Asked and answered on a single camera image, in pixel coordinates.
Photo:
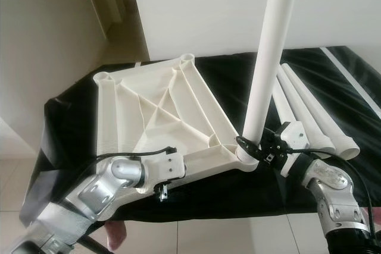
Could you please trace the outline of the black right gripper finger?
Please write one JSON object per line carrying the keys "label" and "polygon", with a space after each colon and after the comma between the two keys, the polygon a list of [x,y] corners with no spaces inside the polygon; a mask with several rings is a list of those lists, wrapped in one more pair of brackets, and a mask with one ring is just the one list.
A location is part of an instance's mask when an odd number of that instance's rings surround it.
{"label": "black right gripper finger", "polygon": [[245,154],[245,156],[251,157],[251,159],[255,159],[256,161],[261,161],[264,158],[265,153],[257,143],[251,142],[243,136],[236,136],[236,142],[238,148]]}

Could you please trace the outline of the white plastic table leg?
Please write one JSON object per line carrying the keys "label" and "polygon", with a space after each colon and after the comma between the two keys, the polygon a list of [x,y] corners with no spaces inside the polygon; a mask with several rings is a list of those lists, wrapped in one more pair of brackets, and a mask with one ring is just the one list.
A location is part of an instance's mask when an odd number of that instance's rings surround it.
{"label": "white plastic table leg", "polygon": [[321,131],[315,118],[312,113],[310,113],[305,102],[303,102],[295,85],[291,79],[289,79],[282,65],[278,66],[277,79],[289,102],[289,107],[291,107],[291,110],[294,113],[295,119],[302,123],[302,126],[305,129],[304,136],[307,137],[308,147],[334,153],[336,151],[334,143],[332,143],[329,137]]}
{"label": "white plastic table leg", "polygon": [[244,128],[241,134],[255,147],[259,145],[263,136],[270,97],[277,77],[277,64],[280,63],[282,57],[295,1],[266,0]]}
{"label": "white plastic table leg", "polygon": [[335,152],[340,158],[350,161],[360,154],[360,148],[354,139],[345,134],[345,132],[338,126],[335,119],[326,111],[322,104],[312,94],[310,89],[299,79],[296,73],[291,69],[289,64],[283,63],[281,67],[284,73],[291,81],[300,98],[310,110],[311,115],[320,128],[322,134],[326,135],[333,145]]}
{"label": "white plastic table leg", "polygon": [[286,97],[286,94],[284,93],[278,79],[274,82],[272,98],[274,99],[278,118],[281,124],[294,123],[294,121],[297,121],[296,115],[294,115],[291,105],[288,102],[288,97]]}

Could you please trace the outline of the white plastic table top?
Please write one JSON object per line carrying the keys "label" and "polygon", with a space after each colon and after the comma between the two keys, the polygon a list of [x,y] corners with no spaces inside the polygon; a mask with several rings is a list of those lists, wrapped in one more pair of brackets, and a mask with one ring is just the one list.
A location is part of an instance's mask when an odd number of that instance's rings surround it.
{"label": "white plastic table top", "polygon": [[251,172],[258,166],[252,159],[237,156],[239,133],[193,55],[102,71],[92,80],[97,87],[98,155],[169,146],[185,157],[190,174]]}

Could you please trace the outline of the pink cloth piece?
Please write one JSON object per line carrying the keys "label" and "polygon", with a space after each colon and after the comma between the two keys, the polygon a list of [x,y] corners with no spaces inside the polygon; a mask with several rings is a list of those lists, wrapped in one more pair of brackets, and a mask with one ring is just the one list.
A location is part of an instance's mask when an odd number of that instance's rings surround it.
{"label": "pink cloth piece", "polygon": [[116,251],[126,239],[126,225],[124,221],[106,221],[104,228],[107,234],[107,249]]}

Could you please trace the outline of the black tablecloth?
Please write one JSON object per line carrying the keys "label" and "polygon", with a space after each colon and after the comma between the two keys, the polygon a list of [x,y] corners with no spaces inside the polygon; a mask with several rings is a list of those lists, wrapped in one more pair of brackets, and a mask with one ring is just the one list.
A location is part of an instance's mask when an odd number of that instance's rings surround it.
{"label": "black tablecloth", "polygon": [[[311,90],[360,153],[352,159],[369,192],[355,192],[365,207],[381,208],[381,117],[338,70],[342,64],[381,105],[381,73],[346,46],[285,50],[282,59]],[[244,124],[255,53],[200,57],[196,67],[237,131]],[[96,154],[97,86],[89,73],[44,105],[42,146],[19,219],[24,226],[57,200]],[[256,218],[316,210],[310,192],[293,186],[272,169],[231,170],[118,208],[115,221],[166,223],[184,219]]]}

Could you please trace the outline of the black metal stand leg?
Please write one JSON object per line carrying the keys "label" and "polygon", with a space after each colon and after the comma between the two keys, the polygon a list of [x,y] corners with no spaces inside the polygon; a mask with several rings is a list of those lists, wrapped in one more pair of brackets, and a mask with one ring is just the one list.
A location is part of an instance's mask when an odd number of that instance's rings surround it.
{"label": "black metal stand leg", "polygon": [[109,254],[110,252],[106,249],[103,250],[103,246],[98,243],[97,240],[90,236],[85,236],[84,238],[79,238],[80,245],[84,246],[85,249],[92,251],[94,254]]}

